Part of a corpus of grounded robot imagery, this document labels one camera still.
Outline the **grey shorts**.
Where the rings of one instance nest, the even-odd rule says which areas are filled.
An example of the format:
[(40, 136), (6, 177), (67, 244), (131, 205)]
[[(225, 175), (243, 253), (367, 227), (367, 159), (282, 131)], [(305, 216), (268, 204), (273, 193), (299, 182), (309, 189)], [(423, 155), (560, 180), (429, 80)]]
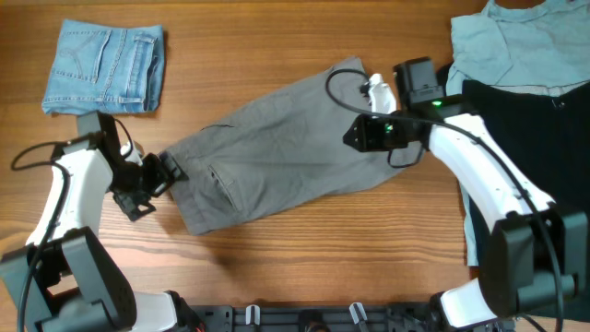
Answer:
[(226, 229), (314, 200), (371, 189), (415, 161), (418, 142), (388, 152), (344, 144), (365, 106), (364, 71), (350, 57), (251, 101), (167, 148), (183, 177), (171, 187), (192, 235)]

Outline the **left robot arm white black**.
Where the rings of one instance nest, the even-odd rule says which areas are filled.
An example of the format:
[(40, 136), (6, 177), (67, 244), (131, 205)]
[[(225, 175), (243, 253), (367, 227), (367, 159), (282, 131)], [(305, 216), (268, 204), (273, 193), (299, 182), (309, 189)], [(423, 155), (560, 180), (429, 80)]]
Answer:
[(26, 244), (1, 258), (1, 280), (17, 307), (18, 331), (203, 331), (175, 291), (136, 292), (100, 243), (107, 193), (131, 221), (184, 177), (165, 152), (121, 145), (122, 123), (99, 111), (77, 118), (78, 136), (50, 141), (53, 182)]

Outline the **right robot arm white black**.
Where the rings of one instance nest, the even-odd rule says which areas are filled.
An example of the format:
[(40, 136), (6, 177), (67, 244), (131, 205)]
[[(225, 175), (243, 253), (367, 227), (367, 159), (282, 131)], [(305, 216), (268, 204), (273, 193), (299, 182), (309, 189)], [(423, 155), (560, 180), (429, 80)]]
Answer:
[(562, 330), (565, 303), (586, 284), (588, 221), (536, 187), (494, 141), (478, 110), (462, 95), (446, 95), (431, 59), (396, 65), (395, 84), (365, 76), (366, 108), (346, 132), (360, 152), (392, 154), (419, 143), (442, 161), (478, 206), (490, 235), (479, 273), (424, 304), (396, 304), (393, 325), (409, 320), (426, 331), (504, 330), (515, 317), (553, 306)]

